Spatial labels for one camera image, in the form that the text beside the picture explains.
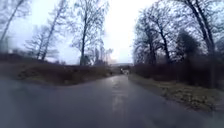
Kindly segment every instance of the tree trunk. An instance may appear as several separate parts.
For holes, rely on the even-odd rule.
[[[167,62],[167,64],[169,64],[171,61],[170,61],[170,53],[169,53],[169,50],[168,50],[167,40],[166,40],[166,37],[164,36],[162,30],[161,30],[160,34],[161,34],[161,37],[162,37],[163,42],[164,42],[164,51],[165,51],[165,54],[166,54],[166,62]]]
[[[198,4],[198,1],[196,0],[196,4],[197,4],[197,8],[198,8],[199,12],[197,12],[196,8],[194,7],[194,5],[191,3],[190,0],[187,0],[187,2],[188,2],[187,3],[188,6],[193,11],[193,14],[197,18],[197,21],[198,21],[198,23],[200,25],[200,28],[201,28],[201,31],[203,33],[203,38],[204,38],[204,40],[206,42],[206,45],[207,45],[207,49],[208,49],[208,52],[209,52],[209,58],[210,58],[210,86],[215,87],[215,85],[216,85],[215,46],[214,46],[214,42],[213,42],[213,38],[212,38],[212,33],[210,31],[209,24],[207,22],[207,18],[203,14],[203,12],[202,12],[199,4]]]
[[[83,66],[84,65],[84,55],[85,55],[85,37],[86,35],[83,34],[82,37],[82,48],[81,48],[81,57],[80,57],[80,65]]]
[[[85,10],[85,18],[84,18],[84,31],[82,36],[82,48],[81,48],[81,57],[80,57],[80,65],[85,65],[84,56],[85,56],[85,41],[86,41],[86,31],[87,31],[87,10]]]
[[[5,35],[6,35],[7,31],[8,31],[8,29],[9,29],[9,26],[10,26],[10,24],[11,24],[13,18],[15,17],[15,14],[16,14],[16,12],[17,12],[19,6],[23,3],[23,1],[24,1],[24,0],[20,0],[19,3],[16,5],[16,8],[15,8],[15,10],[13,11],[12,15],[10,16],[10,18],[9,18],[7,24],[6,24],[6,27],[5,27],[4,31],[3,31],[3,34],[2,34],[1,39],[0,39],[0,43],[3,42],[3,40],[4,40],[4,38],[5,38]]]

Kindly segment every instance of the distant tree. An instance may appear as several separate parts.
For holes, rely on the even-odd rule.
[[[46,26],[36,28],[32,40],[28,40],[24,44],[28,52],[33,53],[34,58],[36,59],[40,59],[43,56],[44,48],[46,46],[47,32],[48,28]]]
[[[15,17],[24,17],[29,13],[29,5],[31,0],[9,0],[3,1],[0,5],[0,24],[4,24],[2,34],[0,36],[0,43],[3,42],[10,24]]]
[[[66,9],[67,9],[67,0],[60,0],[58,6],[55,7],[53,12],[50,14],[52,19],[48,20],[48,33],[46,36],[46,42],[44,45],[42,60],[45,60],[47,54],[49,54],[50,47],[53,47],[56,40],[57,34],[60,33],[61,26],[65,24],[66,21]]]
[[[101,42],[103,23],[108,9],[108,2],[100,0],[77,0],[72,10],[73,18],[70,27],[75,30],[73,45],[81,51],[80,65],[84,65],[85,50]]]

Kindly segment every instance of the overcast sky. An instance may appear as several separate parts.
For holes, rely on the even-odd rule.
[[[112,48],[112,59],[117,63],[132,62],[132,44],[134,39],[134,26],[139,11],[150,6],[156,0],[109,0],[110,8],[105,20],[106,35],[104,43],[106,48]],[[32,37],[35,25],[45,24],[48,13],[52,11],[58,0],[33,0],[31,15],[26,19],[18,19],[10,26],[9,35],[13,44],[22,47],[22,44]],[[68,64],[78,61],[79,52],[69,47],[70,40],[58,44],[59,59]]]

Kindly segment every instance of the bare tree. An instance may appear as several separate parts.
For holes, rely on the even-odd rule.
[[[3,7],[0,8],[3,14],[0,14],[3,18],[1,22],[4,23],[4,29],[1,34],[0,43],[3,42],[9,26],[15,17],[24,17],[29,13],[29,4],[30,0],[9,0],[3,2]]]
[[[101,42],[103,23],[108,9],[108,2],[100,0],[77,0],[72,10],[71,27],[76,36],[73,46],[81,51],[80,65],[84,65],[85,50],[96,42]]]
[[[24,44],[28,52],[32,53],[36,59],[40,59],[43,56],[48,31],[46,26],[36,28],[32,40],[28,40]]]
[[[210,5],[212,2],[214,3],[222,3],[222,1],[217,0],[176,0],[178,2],[183,3],[186,7],[188,7],[193,16],[195,17],[199,27],[200,31],[202,33],[202,37],[206,43],[208,53],[210,56],[210,79],[211,79],[211,86],[215,87],[215,43],[214,43],[214,35],[212,33],[212,23],[209,22],[209,17],[211,17],[211,13],[208,13],[208,5]]]
[[[161,47],[159,33],[148,23],[147,11],[143,11],[136,25],[136,39],[134,43],[135,62],[155,65],[157,50]]]
[[[160,35],[162,49],[165,52],[167,63],[171,62],[170,53],[168,48],[168,36],[172,34],[169,31],[173,17],[170,13],[171,8],[167,6],[166,2],[158,1],[154,3],[150,8],[144,10],[147,18],[147,23],[152,27],[151,29]]]
[[[42,60],[45,60],[49,47],[54,45],[54,42],[57,40],[57,35],[61,30],[61,26],[65,24],[66,19],[66,9],[67,9],[67,0],[60,0],[58,6],[55,7],[51,13],[53,20],[48,20],[49,31],[46,37],[46,45],[43,51]]]

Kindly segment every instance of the road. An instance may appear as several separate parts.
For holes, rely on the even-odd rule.
[[[70,87],[0,78],[1,128],[221,128],[213,118],[115,76]]]

